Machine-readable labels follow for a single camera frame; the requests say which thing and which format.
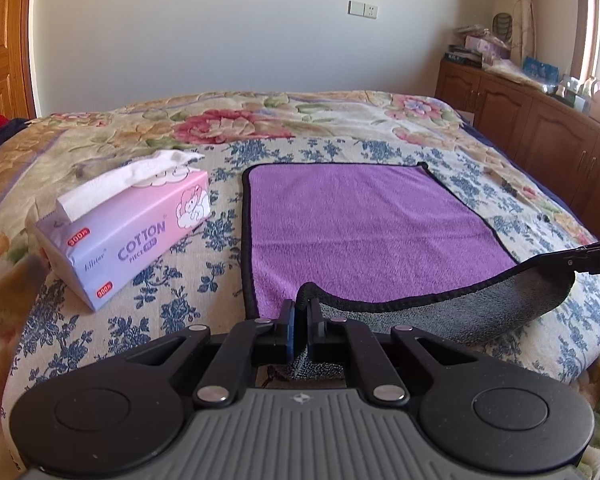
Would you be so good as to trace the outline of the purple and grey towel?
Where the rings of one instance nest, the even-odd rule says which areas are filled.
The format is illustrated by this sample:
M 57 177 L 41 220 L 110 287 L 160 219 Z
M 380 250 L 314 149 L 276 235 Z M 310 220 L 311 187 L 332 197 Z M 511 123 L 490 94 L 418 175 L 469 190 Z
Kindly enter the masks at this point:
M 554 310 L 576 280 L 516 262 L 422 163 L 261 164 L 242 188 L 250 318 L 316 299 L 376 333 L 411 325 L 475 347 Z

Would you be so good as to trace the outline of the blue floral white cloth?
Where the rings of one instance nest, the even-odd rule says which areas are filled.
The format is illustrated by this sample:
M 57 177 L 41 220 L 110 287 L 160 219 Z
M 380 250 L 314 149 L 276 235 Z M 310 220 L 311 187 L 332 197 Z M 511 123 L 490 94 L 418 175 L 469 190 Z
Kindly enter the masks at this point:
M 38 290 L 6 382 L 9 412 L 46 379 L 185 326 L 224 333 L 254 291 L 275 316 L 301 285 L 387 301 L 476 284 L 592 235 L 471 136 L 453 142 L 249 140 L 204 149 L 209 218 L 92 311 L 56 276 Z

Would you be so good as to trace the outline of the brown wooden cabinet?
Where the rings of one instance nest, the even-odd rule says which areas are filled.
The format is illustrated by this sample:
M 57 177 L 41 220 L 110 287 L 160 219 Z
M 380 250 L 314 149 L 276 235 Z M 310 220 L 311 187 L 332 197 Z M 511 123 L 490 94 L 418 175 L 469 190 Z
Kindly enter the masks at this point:
M 600 238 L 600 125 L 565 104 L 484 70 L 440 62 L 434 96 L 559 197 Z

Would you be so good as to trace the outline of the pink cotton tissue pack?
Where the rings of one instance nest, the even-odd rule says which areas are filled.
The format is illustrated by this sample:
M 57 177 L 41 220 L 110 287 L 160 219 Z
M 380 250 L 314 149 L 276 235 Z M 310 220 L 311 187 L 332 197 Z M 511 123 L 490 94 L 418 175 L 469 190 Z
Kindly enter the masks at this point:
M 203 158 L 156 151 L 59 196 L 35 223 L 52 269 L 92 310 L 209 218 Z

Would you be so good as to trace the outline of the blue packet on cabinet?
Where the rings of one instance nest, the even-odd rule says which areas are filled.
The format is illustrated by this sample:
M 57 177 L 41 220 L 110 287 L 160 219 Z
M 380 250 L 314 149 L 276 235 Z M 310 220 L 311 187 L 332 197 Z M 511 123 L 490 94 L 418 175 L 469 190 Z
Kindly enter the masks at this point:
M 531 79 L 541 84 L 554 86 L 560 81 L 560 71 L 555 65 L 548 64 L 527 56 L 522 63 L 522 71 Z

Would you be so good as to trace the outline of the white plastic bag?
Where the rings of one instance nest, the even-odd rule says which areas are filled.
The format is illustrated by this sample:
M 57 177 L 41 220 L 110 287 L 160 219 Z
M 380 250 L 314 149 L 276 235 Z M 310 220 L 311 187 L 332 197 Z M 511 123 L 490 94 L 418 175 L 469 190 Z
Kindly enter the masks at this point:
M 520 67 L 509 60 L 494 58 L 491 64 L 483 64 L 482 69 L 489 74 L 507 79 L 515 84 L 522 84 L 523 86 L 536 88 L 543 87 L 543 83 L 541 81 L 529 77 Z

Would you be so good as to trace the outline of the pink box on cabinet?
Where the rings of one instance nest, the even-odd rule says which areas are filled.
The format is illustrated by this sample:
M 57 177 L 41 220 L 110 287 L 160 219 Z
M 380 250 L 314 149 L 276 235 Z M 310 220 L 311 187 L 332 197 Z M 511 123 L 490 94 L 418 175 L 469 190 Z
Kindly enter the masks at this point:
M 482 37 L 466 36 L 465 47 L 480 52 L 484 58 L 510 58 L 510 47 L 498 37 L 486 35 Z

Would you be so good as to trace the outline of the black book on cabinet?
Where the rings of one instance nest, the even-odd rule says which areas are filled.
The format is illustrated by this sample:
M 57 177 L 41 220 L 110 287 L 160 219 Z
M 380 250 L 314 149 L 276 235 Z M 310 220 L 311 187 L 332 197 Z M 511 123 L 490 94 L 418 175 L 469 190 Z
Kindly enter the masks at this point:
M 443 58 L 451 63 L 475 67 L 478 70 L 482 69 L 482 53 L 466 49 L 458 44 L 450 44 L 448 50 L 444 52 Z

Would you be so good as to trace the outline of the floral beige bed blanket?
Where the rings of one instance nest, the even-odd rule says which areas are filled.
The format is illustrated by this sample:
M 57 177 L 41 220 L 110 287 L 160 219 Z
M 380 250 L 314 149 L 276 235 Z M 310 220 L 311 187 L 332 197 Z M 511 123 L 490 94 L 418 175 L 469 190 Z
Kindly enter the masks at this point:
M 210 218 L 92 311 L 50 274 L 31 228 L 59 195 L 163 148 L 202 154 Z M 594 240 L 423 96 L 207 92 L 37 119 L 0 146 L 0 479 L 20 473 L 7 417 L 27 388 L 195 322 L 225 333 L 242 320 L 240 176 L 261 162 L 426 162 L 517 260 Z

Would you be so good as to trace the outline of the patterned beige curtain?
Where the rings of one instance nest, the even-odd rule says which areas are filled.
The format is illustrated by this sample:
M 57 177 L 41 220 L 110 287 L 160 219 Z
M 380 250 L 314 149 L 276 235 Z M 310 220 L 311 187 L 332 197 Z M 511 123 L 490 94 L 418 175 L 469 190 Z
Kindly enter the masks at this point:
M 512 60 L 522 65 L 526 58 L 534 58 L 536 53 L 533 0 L 513 0 L 512 18 L 510 52 Z

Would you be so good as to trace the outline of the white wall socket switch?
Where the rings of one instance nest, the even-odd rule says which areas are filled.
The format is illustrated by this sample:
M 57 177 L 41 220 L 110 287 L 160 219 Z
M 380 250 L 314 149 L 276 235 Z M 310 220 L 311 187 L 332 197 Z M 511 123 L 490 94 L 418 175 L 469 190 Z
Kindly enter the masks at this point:
M 376 20 L 378 15 L 378 6 L 371 3 L 364 3 L 359 1 L 349 1 L 348 13 L 352 16 L 358 16 L 359 18 L 370 18 Z

